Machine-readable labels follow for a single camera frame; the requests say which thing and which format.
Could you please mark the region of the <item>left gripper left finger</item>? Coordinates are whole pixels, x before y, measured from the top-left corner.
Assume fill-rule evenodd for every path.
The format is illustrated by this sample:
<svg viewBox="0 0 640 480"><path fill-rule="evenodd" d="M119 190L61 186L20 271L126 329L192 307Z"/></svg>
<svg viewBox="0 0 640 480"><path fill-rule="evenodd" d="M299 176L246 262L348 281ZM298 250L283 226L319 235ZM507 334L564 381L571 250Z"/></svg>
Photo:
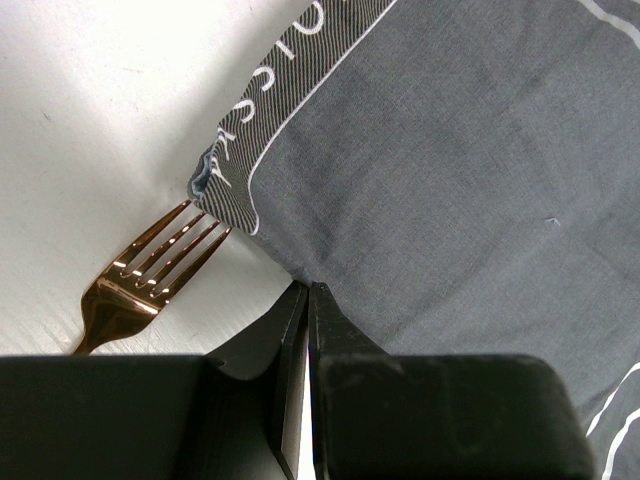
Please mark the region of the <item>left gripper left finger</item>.
<svg viewBox="0 0 640 480"><path fill-rule="evenodd" d="M264 315L208 355L205 479L298 477L307 300L307 287L291 283Z"/></svg>

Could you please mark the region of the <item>grey striped cloth placemat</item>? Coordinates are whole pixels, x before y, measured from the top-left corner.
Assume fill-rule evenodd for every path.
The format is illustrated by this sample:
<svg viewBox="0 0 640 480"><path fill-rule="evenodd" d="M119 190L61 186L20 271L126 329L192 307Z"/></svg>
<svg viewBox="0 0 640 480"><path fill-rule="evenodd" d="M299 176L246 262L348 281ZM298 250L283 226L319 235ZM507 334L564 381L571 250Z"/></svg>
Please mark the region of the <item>grey striped cloth placemat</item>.
<svg viewBox="0 0 640 480"><path fill-rule="evenodd" d="M314 1L188 186L396 354L526 353L639 475L639 5Z"/></svg>

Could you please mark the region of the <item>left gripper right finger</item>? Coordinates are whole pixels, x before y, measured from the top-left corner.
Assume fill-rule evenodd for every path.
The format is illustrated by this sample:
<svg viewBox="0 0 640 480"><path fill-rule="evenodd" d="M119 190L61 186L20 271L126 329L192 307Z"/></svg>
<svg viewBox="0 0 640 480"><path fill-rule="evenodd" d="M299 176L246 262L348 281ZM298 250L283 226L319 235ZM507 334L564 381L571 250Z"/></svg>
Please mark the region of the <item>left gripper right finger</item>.
<svg viewBox="0 0 640 480"><path fill-rule="evenodd" d="M308 319L316 477L392 478L392 357L343 314L324 283L311 287Z"/></svg>

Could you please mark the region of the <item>copper fork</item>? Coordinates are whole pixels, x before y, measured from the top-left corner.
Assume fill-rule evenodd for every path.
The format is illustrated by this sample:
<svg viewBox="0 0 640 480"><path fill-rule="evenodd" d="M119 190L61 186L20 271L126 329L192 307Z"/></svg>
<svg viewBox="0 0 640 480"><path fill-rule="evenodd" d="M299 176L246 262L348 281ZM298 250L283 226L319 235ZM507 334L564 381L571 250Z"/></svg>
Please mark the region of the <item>copper fork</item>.
<svg viewBox="0 0 640 480"><path fill-rule="evenodd" d="M191 202L185 200L155 221L87 287L80 300L83 334L72 351L74 355L88 355L104 344L133 337L146 329L228 238L233 230L231 226L180 273L166 280L221 224L213 220L174 256L168 257L169 251L207 216L202 211L135 264L136 258L190 205Z"/></svg>

